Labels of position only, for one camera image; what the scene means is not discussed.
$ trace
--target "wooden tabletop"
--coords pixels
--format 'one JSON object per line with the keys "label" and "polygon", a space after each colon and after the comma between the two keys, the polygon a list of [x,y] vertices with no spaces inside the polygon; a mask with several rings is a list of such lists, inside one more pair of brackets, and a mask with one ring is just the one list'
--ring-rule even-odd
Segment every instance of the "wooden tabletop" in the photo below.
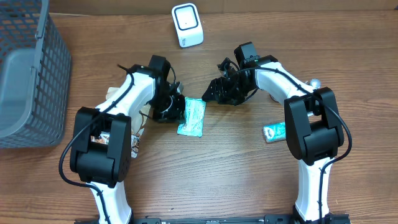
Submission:
{"label": "wooden tabletop", "polygon": [[[91,192],[63,182],[58,160],[77,110],[120,86],[116,67],[167,57],[184,95],[200,98],[220,76],[216,64],[252,41],[302,81],[318,78],[336,95],[353,150],[333,165],[328,205],[352,223],[398,219],[398,13],[273,12],[202,14],[205,41],[178,46],[171,15],[56,17],[72,53],[65,139],[57,147],[0,150],[0,223],[73,223],[98,215]],[[291,213],[298,165],[286,143],[266,144],[261,128],[284,119],[264,91],[239,106],[206,106],[203,137],[177,124],[147,123],[125,181],[135,217],[253,217]],[[339,154],[346,150],[346,143]],[[78,180],[64,164],[67,176]]]}

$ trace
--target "wood grain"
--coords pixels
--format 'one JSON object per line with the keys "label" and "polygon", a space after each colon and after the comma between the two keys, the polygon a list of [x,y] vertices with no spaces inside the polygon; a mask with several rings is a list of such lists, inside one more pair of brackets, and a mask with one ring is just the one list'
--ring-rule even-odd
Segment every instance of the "wood grain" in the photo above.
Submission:
{"label": "wood grain", "polygon": [[[51,0],[50,12],[84,15],[170,14],[185,0]],[[199,13],[393,10],[398,0],[192,0]]]}
{"label": "wood grain", "polygon": [[[353,134],[352,153],[333,165],[332,212],[353,223],[398,218],[398,13],[272,12],[202,15],[203,44],[178,47],[170,16],[55,18],[72,53],[65,139],[53,148],[0,151],[0,223],[73,223],[98,212],[91,192],[64,183],[59,156],[76,111],[104,101],[124,72],[168,58],[184,94],[201,97],[220,76],[216,64],[253,41],[297,78],[319,78],[336,95]],[[202,138],[178,136],[176,124],[149,121],[126,179],[136,217],[248,217],[290,213],[297,198],[297,161],[285,142],[266,144],[261,128],[284,112],[264,91],[240,106],[208,103]],[[64,164],[67,176],[78,180]]]}

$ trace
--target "teal object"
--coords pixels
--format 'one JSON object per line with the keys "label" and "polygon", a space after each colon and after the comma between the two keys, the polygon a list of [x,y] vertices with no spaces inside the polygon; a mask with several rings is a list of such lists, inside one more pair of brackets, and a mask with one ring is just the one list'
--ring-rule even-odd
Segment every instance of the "teal object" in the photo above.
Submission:
{"label": "teal object", "polygon": [[285,122],[265,125],[262,131],[267,142],[276,142],[286,139]]}
{"label": "teal object", "polygon": [[178,126],[177,134],[201,137],[205,109],[206,102],[203,100],[185,97],[185,123]]}

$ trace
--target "plastic bin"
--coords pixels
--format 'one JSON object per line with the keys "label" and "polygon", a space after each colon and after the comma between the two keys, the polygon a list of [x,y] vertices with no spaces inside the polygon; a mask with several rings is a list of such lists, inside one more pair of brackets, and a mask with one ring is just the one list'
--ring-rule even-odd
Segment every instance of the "plastic bin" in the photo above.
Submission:
{"label": "plastic bin", "polygon": [[0,148],[63,138],[71,56],[48,0],[0,0]]}

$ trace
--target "white plastic object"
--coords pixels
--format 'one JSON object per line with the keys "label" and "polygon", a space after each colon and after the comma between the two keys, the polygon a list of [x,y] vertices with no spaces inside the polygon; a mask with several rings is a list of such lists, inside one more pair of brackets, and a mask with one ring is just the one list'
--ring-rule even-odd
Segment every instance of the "white plastic object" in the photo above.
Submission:
{"label": "white plastic object", "polygon": [[[329,157],[315,161],[314,165],[308,166],[303,160],[298,161],[298,197],[296,209],[305,221],[319,219],[319,181],[322,167],[331,161]],[[328,208],[328,185],[330,175],[330,164],[323,174],[322,185],[322,218],[329,213]]]}
{"label": "white plastic object", "polygon": [[172,16],[181,47],[191,47],[203,42],[203,29],[196,5],[186,3],[174,6]]}
{"label": "white plastic object", "polygon": [[[156,83],[155,79],[151,78],[146,74],[135,72],[132,74],[134,77],[134,85],[127,93],[127,95],[114,107],[108,114],[117,115],[122,113],[126,116],[130,116],[132,119],[138,114],[139,110],[150,101],[155,95]],[[131,76],[126,76],[126,81],[122,86],[104,103],[98,105],[100,111],[105,110],[111,106],[112,102],[119,98],[128,88],[131,83]],[[141,123],[132,124],[133,130],[138,130]]]}
{"label": "white plastic object", "polygon": [[[117,224],[128,224],[131,218],[132,210],[127,203],[126,193],[124,191],[124,182],[116,183],[114,188],[109,188],[106,184],[100,184],[96,182],[88,183],[97,186],[102,191],[106,212],[108,213],[111,223]],[[108,224],[105,220],[104,210],[100,196],[97,195],[97,191],[91,189],[94,194],[95,203],[97,204],[99,212],[99,224]]]}
{"label": "white plastic object", "polygon": [[[263,68],[278,69],[281,72],[286,73],[290,76],[297,84],[301,85],[305,90],[310,93],[313,92],[314,87],[307,85],[300,80],[296,79],[293,75],[287,72],[282,64],[279,62],[270,62],[261,65]],[[269,72],[266,70],[257,69],[255,72],[256,85],[261,90],[267,91],[271,96],[278,101],[282,106],[284,105],[284,100],[289,99],[292,96],[303,96],[304,92],[297,89],[288,79],[283,75],[275,72]]]}

